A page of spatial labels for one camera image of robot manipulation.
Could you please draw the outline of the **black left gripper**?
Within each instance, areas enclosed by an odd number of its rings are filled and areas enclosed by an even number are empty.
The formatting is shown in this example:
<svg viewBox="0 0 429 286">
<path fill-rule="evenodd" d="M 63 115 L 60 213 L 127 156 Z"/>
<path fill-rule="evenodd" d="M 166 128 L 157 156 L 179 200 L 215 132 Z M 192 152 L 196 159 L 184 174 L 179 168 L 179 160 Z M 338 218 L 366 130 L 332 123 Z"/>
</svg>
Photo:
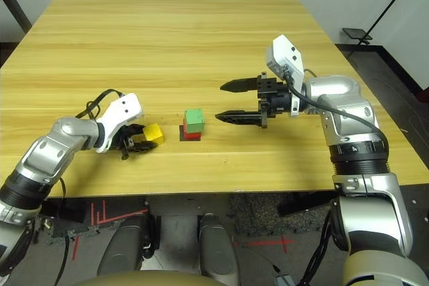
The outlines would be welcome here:
<svg viewBox="0 0 429 286">
<path fill-rule="evenodd" d="M 153 141 L 142 141 L 133 144 L 131 136 L 133 134 L 143 134 L 144 125 L 132 124 L 121 127 L 117 133 L 117 149 L 121 153 L 121 159 L 129 158 L 129 148 L 132 152 L 147 152 L 155 149 L 158 144 Z"/>
</svg>

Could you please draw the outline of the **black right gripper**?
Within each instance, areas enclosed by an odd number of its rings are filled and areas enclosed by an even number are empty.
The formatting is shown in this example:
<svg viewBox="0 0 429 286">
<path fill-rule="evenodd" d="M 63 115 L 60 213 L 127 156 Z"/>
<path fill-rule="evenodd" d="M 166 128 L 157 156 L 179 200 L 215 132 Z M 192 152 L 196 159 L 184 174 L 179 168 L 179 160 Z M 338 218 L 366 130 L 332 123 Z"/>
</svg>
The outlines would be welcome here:
<svg viewBox="0 0 429 286">
<path fill-rule="evenodd" d="M 278 114 L 289 113 L 292 105 L 292 94 L 286 83 L 269 78 L 262 72 L 257 78 L 241 78 L 224 83 L 221 90 L 227 92 L 247 92 L 257 90 L 258 111 L 225 111 L 215 115 L 215 118 L 233 125 L 255 125 L 267 128 L 269 118 Z"/>
</svg>

